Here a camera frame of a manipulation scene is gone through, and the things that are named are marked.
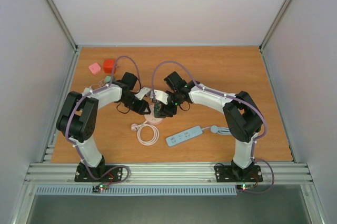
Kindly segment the dark green patterned cube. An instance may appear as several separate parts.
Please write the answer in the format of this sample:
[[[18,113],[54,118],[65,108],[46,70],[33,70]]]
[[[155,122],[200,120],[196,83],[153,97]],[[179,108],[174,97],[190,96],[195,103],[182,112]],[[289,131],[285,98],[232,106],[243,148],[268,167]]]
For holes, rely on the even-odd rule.
[[[161,112],[162,104],[161,103],[155,103],[154,104],[154,117],[155,118],[165,118],[165,115]]]

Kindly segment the pink round socket hub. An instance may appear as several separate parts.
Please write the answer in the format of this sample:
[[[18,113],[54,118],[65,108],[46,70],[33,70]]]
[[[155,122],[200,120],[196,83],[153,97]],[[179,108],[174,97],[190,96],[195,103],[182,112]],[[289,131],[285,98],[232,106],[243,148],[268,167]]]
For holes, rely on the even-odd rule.
[[[144,115],[147,124],[158,125],[164,120],[163,118],[156,118],[154,116],[154,105],[150,105],[150,111],[150,114]]]

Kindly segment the green small plug charger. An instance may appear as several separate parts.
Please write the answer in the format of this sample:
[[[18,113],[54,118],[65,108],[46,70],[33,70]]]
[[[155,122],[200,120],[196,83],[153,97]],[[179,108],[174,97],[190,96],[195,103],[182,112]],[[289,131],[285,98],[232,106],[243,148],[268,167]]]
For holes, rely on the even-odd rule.
[[[105,77],[105,83],[106,84],[112,82],[113,80],[114,80],[114,77],[111,77],[111,76],[106,76]]]

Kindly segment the light blue power strip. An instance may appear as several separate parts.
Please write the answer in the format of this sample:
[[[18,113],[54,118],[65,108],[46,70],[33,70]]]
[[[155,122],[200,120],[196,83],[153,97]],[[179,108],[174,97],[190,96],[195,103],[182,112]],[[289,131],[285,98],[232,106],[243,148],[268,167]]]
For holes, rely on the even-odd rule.
[[[194,137],[197,137],[203,133],[203,130],[200,126],[195,126],[175,135],[169,136],[166,138],[166,143],[169,147],[176,146],[185,141],[188,141]]]

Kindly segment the red cube plug adapter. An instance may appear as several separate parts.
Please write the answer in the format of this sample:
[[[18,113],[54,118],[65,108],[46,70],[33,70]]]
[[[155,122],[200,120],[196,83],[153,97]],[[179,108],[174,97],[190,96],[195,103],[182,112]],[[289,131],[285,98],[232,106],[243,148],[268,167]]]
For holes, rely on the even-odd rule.
[[[104,61],[103,61],[103,71],[104,71],[104,73],[106,73],[106,74],[115,73],[116,69],[117,69],[117,66],[113,70],[114,64],[115,64],[115,59],[112,59],[112,58],[104,59]]]

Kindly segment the pink cube plug adapter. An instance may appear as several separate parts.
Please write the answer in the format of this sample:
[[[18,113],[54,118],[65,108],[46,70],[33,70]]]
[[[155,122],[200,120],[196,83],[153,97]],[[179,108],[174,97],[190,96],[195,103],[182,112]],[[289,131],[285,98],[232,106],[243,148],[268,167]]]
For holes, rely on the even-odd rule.
[[[89,65],[88,69],[93,75],[99,74],[102,70],[101,66],[98,63],[93,63]]]

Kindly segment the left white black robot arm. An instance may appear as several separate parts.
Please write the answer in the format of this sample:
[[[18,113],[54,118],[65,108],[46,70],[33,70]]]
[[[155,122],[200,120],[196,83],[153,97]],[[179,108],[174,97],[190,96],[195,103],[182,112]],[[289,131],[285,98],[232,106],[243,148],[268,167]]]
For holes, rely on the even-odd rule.
[[[87,88],[83,93],[71,91],[67,94],[56,129],[79,154],[80,175],[100,181],[110,172],[93,136],[99,109],[119,103],[139,115],[151,113],[148,102],[144,100],[144,97],[150,95],[151,89],[142,87],[134,92],[133,88],[138,81],[134,74],[125,73],[122,79],[112,80],[98,89]]]

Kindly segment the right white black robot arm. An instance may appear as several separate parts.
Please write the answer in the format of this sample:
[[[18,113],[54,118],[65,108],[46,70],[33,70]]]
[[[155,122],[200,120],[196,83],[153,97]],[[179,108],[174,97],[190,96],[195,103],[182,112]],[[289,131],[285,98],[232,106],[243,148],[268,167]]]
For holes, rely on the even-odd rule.
[[[244,91],[238,94],[211,89],[200,82],[186,82],[177,72],[172,72],[165,83],[170,88],[167,97],[157,98],[156,117],[173,117],[177,108],[187,102],[212,108],[225,116],[229,132],[235,138],[235,153],[231,161],[231,173],[237,180],[244,180],[253,167],[253,141],[265,119],[251,96]]]

